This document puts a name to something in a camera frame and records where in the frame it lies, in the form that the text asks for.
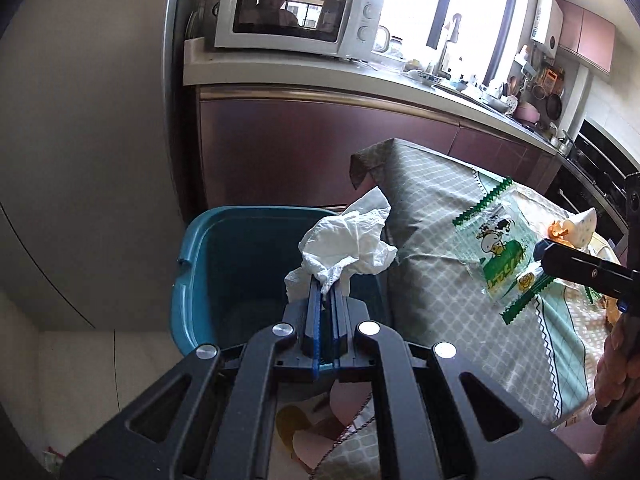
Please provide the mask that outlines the person's right hand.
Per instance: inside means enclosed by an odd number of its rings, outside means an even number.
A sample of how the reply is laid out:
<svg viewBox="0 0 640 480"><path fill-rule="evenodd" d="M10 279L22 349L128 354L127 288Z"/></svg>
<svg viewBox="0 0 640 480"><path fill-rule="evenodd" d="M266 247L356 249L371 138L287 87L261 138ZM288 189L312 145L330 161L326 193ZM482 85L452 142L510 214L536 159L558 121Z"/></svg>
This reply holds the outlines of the person's right hand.
<svg viewBox="0 0 640 480"><path fill-rule="evenodd" d="M639 357L628 358L623 352L627 321L626 315L622 314L606 338L603 356L597 365L594 394L601 408L620 400L626 381L639 377Z"/></svg>

